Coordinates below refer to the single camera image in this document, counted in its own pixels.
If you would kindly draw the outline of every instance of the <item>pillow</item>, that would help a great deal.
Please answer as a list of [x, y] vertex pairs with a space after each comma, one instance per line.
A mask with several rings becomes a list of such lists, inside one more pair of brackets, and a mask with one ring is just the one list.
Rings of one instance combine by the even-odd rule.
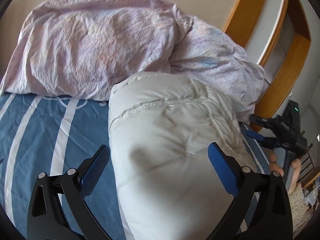
[[164, 0], [50, 0], [25, 20], [0, 92], [106, 101], [139, 71], [170, 71], [192, 19]]
[[181, 75], [140, 72], [113, 86], [108, 126], [121, 219], [134, 239], [207, 239], [233, 200], [208, 158], [212, 142], [255, 171], [230, 98]]

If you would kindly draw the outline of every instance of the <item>black device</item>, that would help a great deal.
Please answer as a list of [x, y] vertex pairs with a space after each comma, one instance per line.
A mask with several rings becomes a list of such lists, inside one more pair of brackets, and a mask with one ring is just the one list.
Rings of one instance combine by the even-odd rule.
[[[209, 146], [208, 155], [212, 164], [221, 156], [230, 167], [230, 171], [224, 167], [224, 173], [234, 175], [228, 177], [226, 190], [235, 198], [207, 240], [292, 240], [290, 203], [280, 173], [266, 175], [255, 173], [247, 166], [240, 167], [216, 143]], [[251, 223], [246, 231], [237, 234], [255, 192], [260, 192], [260, 197]]]
[[282, 116], [275, 118], [262, 118], [255, 114], [251, 115], [250, 122], [270, 129], [276, 137], [263, 137], [253, 131], [247, 135], [256, 139], [259, 144], [268, 149], [283, 148], [285, 150], [283, 180], [288, 190], [292, 178], [290, 170], [291, 162], [302, 157], [307, 150], [307, 139], [300, 132], [300, 113], [298, 103], [289, 100]]

